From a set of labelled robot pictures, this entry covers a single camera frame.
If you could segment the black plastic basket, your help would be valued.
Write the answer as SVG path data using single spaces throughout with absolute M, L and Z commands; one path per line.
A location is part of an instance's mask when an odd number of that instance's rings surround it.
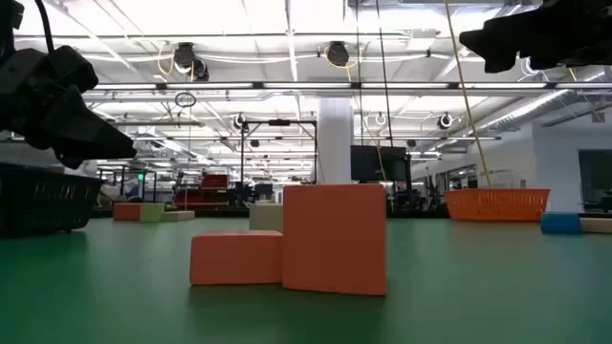
M 102 180 L 0 163 L 0 238 L 85 227 Z

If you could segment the white building column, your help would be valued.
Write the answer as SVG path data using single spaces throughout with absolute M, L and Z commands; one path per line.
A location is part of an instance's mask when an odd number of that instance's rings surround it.
M 317 113 L 317 182 L 351 182 L 350 147 L 353 143 L 353 102 L 348 97 L 324 97 Z

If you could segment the silver ceiling duct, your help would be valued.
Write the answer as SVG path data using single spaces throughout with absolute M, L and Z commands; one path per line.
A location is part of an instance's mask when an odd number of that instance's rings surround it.
M 519 124 L 522 120 L 538 118 L 548 113 L 567 107 L 577 102 L 594 99 L 583 96 L 579 91 L 552 91 L 538 97 L 528 97 L 519 100 L 482 119 L 476 124 L 478 131 L 500 130 L 504 126 Z

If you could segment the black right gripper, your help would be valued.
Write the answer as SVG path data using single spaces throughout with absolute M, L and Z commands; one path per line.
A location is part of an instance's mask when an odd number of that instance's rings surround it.
M 545 0 L 461 32 L 459 41 L 484 59 L 486 73 L 510 70 L 518 55 L 536 70 L 612 66 L 612 0 Z

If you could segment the orange plastic basket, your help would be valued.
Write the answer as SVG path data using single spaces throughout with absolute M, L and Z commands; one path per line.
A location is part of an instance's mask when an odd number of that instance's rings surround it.
M 548 203 L 545 188 L 472 188 L 446 191 L 454 221 L 539 222 Z

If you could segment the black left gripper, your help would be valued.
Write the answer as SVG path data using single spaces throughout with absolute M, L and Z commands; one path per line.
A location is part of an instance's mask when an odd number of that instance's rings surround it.
M 0 53 L 0 132 L 17 133 L 41 150 L 51 148 L 69 168 L 89 160 L 134 158 L 134 141 L 88 109 L 77 88 L 66 90 L 59 82 L 65 74 L 60 65 L 71 51 L 6 48 Z

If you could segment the light green foam block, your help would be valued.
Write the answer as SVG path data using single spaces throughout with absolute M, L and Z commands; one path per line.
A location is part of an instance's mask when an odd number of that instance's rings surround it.
M 158 223 L 163 220 L 165 204 L 146 203 L 140 205 L 140 221 L 142 223 Z

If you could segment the red tool cart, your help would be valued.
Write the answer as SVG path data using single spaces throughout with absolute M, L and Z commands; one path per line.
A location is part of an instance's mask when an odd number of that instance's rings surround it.
M 172 203 L 183 210 L 226 207 L 230 203 L 229 176 L 206 174 L 198 183 L 179 185 Z

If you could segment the tall orange foam block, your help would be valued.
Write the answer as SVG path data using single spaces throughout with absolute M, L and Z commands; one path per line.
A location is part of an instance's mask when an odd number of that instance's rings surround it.
M 380 184 L 283 190 L 282 286 L 386 295 L 386 198 Z

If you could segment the black metal gantry frame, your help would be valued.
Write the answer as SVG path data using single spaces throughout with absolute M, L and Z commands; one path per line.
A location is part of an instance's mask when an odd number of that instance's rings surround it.
M 268 135 L 256 136 L 254 133 L 262 126 L 270 127 L 289 127 L 296 125 L 301 129 L 307 137 L 314 142 L 313 152 L 306 151 L 250 151 L 248 161 L 255 161 L 255 167 L 251 168 L 253 176 L 259 174 L 273 181 L 276 177 L 296 177 L 299 172 L 305 172 L 307 169 L 313 173 L 310 178 L 311 183 L 317 182 L 318 168 L 318 140 L 317 140 L 317 121 L 316 120 L 301 120 L 301 119 L 286 119 L 273 118 L 268 120 L 247 120 L 243 119 L 240 122 L 240 180 L 236 186 L 237 201 L 242 204 L 251 196 L 251 192 L 247 189 L 245 183 L 245 142 L 247 140 L 270 141 L 270 140 L 306 140 L 302 135 L 285 136 Z

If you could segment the long ceiling light strip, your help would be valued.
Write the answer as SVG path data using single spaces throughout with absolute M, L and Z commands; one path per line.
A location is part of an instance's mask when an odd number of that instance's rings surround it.
M 149 90 L 599 90 L 612 89 L 612 82 L 213 82 L 213 83 L 107 83 L 95 91 Z

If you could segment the blue foam block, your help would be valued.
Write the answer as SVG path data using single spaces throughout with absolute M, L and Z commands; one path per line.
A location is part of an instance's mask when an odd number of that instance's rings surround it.
M 580 217 L 577 213 L 546 212 L 540 220 L 544 234 L 581 234 Z

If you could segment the low orange foam block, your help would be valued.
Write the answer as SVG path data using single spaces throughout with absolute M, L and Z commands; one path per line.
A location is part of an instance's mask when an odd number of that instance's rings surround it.
M 281 282 L 283 235 L 270 230 L 209 231 L 190 244 L 191 285 L 255 285 Z

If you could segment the beige cube foam block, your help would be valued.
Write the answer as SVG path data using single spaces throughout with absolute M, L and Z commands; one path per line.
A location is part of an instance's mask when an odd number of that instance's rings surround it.
M 250 230 L 283 232 L 283 205 L 253 204 L 250 207 Z

